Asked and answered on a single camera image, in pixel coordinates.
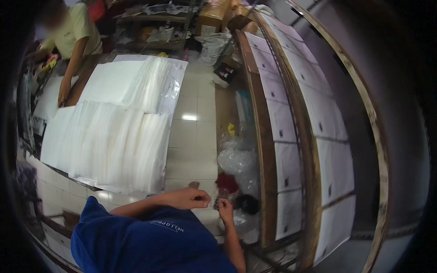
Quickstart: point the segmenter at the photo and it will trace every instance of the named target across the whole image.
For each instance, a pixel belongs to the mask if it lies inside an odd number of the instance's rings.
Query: white tiled table surface
[[[170,131],[166,166],[166,191],[186,187],[191,181],[200,182],[199,189],[212,198],[217,196],[217,141],[215,121],[215,84],[212,67],[188,65]],[[86,199],[93,195],[108,211],[138,201],[137,198],[107,191],[93,192],[61,176],[33,156],[26,160],[37,169],[38,194],[45,215],[61,213],[62,209],[80,214]],[[219,214],[212,209],[193,210],[213,233]]]

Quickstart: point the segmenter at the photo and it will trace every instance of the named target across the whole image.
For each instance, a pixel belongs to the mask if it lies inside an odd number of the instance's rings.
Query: shelf
[[[167,50],[179,50],[181,46],[183,45],[184,41],[171,41],[169,43],[164,43],[161,41],[154,41],[151,43],[147,43],[145,41],[132,41],[127,44],[117,44],[116,47],[123,48],[123,49],[130,49],[130,50],[136,50],[136,49],[153,49],[153,48],[159,48],[159,49],[167,49]]]
[[[147,15],[145,13],[141,13],[135,16],[127,16],[124,18],[120,18],[117,20],[117,24],[125,23],[125,22],[133,22],[133,21],[170,21],[170,22],[178,22],[184,23],[185,17],[187,13],[179,13],[179,14],[169,14],[169,13],[160,13],[154,15]]]

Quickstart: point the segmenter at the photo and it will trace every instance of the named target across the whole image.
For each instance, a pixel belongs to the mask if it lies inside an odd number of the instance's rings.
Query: stack of white plastic bags
[[[99,64],[79,101],[109,102],[156,113],[171,64],[166,58]]]
[[[48,123],[41,161],[102,189],[161,191],[170,124],[156,113],[170,69],[155,57],[98,65],[77,105]]]

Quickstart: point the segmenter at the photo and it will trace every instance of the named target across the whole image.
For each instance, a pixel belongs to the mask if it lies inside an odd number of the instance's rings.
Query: red bottle
[[[188,48],[185,48],[184,56],[182,57],[182,61],[188,62]]]

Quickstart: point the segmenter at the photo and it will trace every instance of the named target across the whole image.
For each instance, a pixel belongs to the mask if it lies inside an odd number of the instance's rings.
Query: wooden frame edge
[[[252,99],[253,115],[257,130],[258,156],[260,163],[261,186],[261,248],[271,247],[276,237],[277,220],[277,174],[274,153],[274,141],[271,131],[270,116],[267,109],[261,78],[255,59],[244,48],[250,48],[244,33],[236,30],[243,66],[246,71],[247,84]]]
[[[258,12],[254,12],[257,23],[273,52],[282,82],[287,91],[288,104],[295,119],[298,148],[303,163],[305,183],[305,229],[303,248],[299,254],[300,269],[311,268],[316,256],[322,218],[322,185],[320,178],[317,142],[312,132],[311,121],[297,78],[287,60],[287,56],[268,23]]]

